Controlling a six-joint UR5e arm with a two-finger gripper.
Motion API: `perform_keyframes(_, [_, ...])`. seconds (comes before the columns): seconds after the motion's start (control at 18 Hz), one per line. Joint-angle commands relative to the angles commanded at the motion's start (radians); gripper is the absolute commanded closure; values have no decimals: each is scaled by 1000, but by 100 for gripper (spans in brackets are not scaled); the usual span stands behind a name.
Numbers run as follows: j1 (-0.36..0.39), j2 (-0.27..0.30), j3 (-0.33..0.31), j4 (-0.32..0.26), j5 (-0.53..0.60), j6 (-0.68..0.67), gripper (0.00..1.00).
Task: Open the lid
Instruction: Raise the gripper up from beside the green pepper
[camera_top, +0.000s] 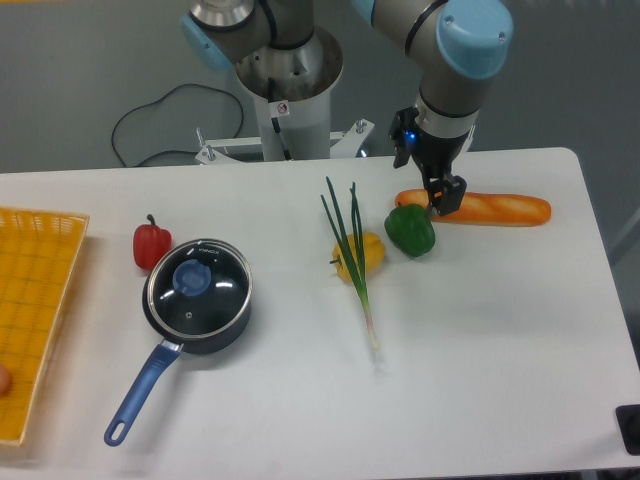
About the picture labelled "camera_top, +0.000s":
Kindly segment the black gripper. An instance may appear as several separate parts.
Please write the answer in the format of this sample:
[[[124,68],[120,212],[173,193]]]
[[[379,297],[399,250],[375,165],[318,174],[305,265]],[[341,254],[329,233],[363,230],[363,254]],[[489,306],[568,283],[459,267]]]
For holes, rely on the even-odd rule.
[[[462,151],[469,132],[454,138],[433,136],[418,127],[410,133],[410,151],[417,165],[430,203],[439,216],[460,209],[467,183],[451,172],[453,161]]]

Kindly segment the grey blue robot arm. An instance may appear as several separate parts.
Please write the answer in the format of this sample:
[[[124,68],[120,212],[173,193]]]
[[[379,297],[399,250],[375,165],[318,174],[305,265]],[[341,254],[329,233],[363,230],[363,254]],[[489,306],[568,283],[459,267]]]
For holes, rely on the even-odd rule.
[[[183,34],[208,67],[234,70],[251,94],[268,160],[321,159],[331,144],[329,95],[344,65],[310,1],[197,1]],[[389,129],[394,163],[414,163],[441,216],[457,211],[465,181],[452,174],[470,141],[513,22],[499,1],[357,1],[355,10],[418,65],[415,103]]]

